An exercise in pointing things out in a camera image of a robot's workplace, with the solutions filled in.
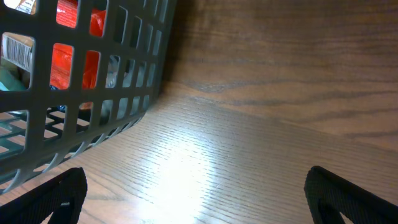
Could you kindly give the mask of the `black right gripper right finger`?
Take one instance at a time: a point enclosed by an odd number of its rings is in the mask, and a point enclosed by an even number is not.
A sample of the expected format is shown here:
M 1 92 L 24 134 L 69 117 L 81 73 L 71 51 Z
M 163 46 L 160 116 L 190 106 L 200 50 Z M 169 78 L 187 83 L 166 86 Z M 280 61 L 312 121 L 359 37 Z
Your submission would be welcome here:
M 309 170 L 304 191 L 314 223 L 397 223 L 396 205 L 320 166 Z

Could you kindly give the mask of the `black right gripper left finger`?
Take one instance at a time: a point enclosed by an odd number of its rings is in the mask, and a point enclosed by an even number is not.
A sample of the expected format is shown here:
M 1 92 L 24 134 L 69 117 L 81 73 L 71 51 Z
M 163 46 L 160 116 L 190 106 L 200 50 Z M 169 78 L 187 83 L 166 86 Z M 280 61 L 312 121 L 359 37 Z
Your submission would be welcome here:
M 1 206 L 1 223 L 74 224 L 79 220 L 88 184 L 81 167 L 71 168 Z

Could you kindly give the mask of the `red orange cracker package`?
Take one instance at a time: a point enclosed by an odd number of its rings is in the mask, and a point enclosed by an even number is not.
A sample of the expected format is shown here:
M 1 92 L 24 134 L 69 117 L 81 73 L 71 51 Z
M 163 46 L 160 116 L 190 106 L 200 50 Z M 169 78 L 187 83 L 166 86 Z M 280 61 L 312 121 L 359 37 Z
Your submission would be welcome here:
M 92 9 L 90 16 L 90 34 L 101 37 L 106 17 L 106 1 L 100 1 Z M 56 22 L 69 28 L 76 27 L 78 1 L 59 0 L 57 3 Z M 5 32 L 1 37 L 1 90 L 22 91 L 30 84 L 32 56 L 35 41 L 33 38 Z M 83 72 L 83 88 L 95 87 L 100 54 L 87 51 Z M 73 47 L 56 43 L 53 46 L 50 88 L 64 90 L 69 87 L 72 67 Z

